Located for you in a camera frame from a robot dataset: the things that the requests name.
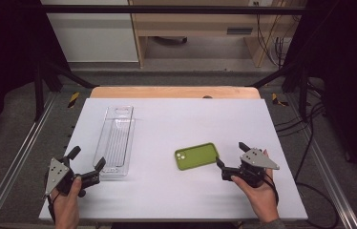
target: transparent tray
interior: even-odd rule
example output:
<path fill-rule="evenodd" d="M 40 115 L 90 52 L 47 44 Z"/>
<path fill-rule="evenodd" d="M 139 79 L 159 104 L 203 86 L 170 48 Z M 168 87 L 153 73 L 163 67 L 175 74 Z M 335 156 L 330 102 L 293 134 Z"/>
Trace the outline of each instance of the transparent tray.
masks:
<path fill-rule="evenodd" d="M 95 166 L 103 156 L 106 160 L 100 172 L 101 180 L 122 178 L 128 174 L 135 127 L 133 113 L 132 106 L 107 109 L 93 162 Z"/>

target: sleeve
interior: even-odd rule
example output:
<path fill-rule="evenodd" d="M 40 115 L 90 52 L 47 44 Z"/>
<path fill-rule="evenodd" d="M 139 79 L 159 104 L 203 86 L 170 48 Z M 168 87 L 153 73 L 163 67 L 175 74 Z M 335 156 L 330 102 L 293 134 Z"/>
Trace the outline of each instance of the sleeve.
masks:
<path fill-rule="evenodd" d="M 280 219 L 276 219 L 263 224 L 259 229 L 285 229 L 285 225 Z"/>

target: hand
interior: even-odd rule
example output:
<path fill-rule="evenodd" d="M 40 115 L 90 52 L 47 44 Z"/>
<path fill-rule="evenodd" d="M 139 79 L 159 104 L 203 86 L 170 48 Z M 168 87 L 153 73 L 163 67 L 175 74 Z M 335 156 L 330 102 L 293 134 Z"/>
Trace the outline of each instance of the hand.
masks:
<path fill-rule="evenodd" d="M 270 177 L 273 177 L 273 171 L 271 169 L 266 169 L 265 172 Z M 264 183 L 258 188 L 252 188 L 240 177 L 231 176 L 231 178 L 249 198 L 253 211 L 259 218 L 260 222 L 268 223 L 279 218 L 276 197 L 270 186 Z"/>
<path fill-rule="evenodd" d="M 77 195 L 80 189 L 81 177 L 76 177 L 67 196 L 59 193 L 56 189 L 51 192 L 51 197 L 56 197 L 52 200 L 54 201 L 53 210 L 56 229 L 77 228 L 79 222 Z"/>

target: green phone case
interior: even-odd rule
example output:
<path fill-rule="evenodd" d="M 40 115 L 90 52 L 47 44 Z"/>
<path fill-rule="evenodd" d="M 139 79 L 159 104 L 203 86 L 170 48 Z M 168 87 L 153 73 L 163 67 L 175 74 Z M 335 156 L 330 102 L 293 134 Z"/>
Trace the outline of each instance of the green phone case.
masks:
<path fill-rule="evenodd" d="M 180 170 L 196 168 L 215 163 L 219 156 L 213 143 L 206 143 L 175 151 L 175 159 Z"/>

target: white tabletop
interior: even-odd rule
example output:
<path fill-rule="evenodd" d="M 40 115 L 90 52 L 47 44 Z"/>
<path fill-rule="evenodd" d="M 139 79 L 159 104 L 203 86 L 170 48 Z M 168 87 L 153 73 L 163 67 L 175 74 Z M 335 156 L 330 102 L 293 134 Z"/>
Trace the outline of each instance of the white tabletop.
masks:
<path fill-rule="evenodd" d="M 75 173 L 94 169 L 96 144 L 109 106 L 134 106 L 136 119 L 128 175 L 101 181 L 79 199 L 80 217 L 99 221 L 215 221 L 254 219 L 245 194 L 221 179 L 216 164 L 181 171 L 174 152 L 215 144 L 228 167 L 241 164 L 238 143 L 267 149 L 280 165 L 274 180 L 282 219 L 307 219 L 280 141 L 263 99 L 89 98 L 66 150 L 82 149 L 71 162 Z M 51 219 L 47 202 L 39 215 Z"/>

